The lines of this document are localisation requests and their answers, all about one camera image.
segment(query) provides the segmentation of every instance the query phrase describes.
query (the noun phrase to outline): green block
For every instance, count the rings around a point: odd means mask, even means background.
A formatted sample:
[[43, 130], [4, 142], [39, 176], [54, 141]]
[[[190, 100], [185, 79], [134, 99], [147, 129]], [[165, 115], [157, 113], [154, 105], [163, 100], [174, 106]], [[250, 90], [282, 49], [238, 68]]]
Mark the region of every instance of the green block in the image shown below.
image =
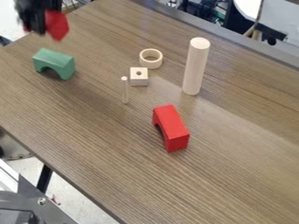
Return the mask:
[[49, 67], [65, 81], [70, 79], [75, 72], [73, 57], [61, 52], [41, 48], [33, 55], [32, 60], [35, 70], [39, 73]]

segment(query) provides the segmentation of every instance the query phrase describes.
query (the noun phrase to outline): white cylinder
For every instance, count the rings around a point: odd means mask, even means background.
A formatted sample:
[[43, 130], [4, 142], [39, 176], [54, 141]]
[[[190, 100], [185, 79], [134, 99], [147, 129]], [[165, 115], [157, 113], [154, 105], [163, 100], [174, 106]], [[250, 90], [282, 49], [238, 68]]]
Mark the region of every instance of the white cylinder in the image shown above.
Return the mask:
[[129, 102], [129, 81], [127, 76], [122, 76], [122, 103]]
[[193, 38], [190, 41], [183, 82], [183, 91], [188, 95], [199, 93], [210, 45], [206, 38]]

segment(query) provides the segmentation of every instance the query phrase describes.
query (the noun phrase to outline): red object in gripper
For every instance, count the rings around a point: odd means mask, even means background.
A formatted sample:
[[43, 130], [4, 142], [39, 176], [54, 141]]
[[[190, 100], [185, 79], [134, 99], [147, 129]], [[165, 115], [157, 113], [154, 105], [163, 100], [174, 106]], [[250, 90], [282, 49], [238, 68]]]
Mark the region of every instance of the red object in gripper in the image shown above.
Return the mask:
[[154, 108], [152, 122], [161, 129], [164, 146], [168, 152], [182, 150], [188, 146], [190, 133], [173, 105]]
[[59, 11], [46, 10], [45, 28], [53, 39], [61, 41], [69, 31], [66, 15]]

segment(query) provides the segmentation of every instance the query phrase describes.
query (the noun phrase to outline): small cube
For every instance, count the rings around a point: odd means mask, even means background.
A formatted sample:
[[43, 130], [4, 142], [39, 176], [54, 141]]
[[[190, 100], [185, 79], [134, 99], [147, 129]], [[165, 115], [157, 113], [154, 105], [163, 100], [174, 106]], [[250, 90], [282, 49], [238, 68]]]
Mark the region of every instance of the small cube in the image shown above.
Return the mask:
[[147, 67], [131, 67], [129, 71], [131, 86], [144, 87], [149, 85], [149, 71]]

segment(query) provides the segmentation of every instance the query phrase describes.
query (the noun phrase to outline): wood grain surface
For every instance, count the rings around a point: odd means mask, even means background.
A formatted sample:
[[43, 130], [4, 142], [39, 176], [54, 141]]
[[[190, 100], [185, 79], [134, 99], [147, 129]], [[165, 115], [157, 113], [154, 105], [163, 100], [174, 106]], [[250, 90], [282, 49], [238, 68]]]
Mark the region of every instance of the wood grain surface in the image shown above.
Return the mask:
[[[119, 222], [299, 223], [299, 72], [129, 0], [68, 19], [61, 43], [31, 34], [0, 49], [3, 128]], [[196, 97], [181, 90], [194, 37], [212, 43]], [[74, 77], [36, 73], [41, 47], [74, 56]], [[124, 105], [121, 77], [148, 47], [164, 63]], [[171, 154], [151, 124], [168, 103], [191, 132]]]

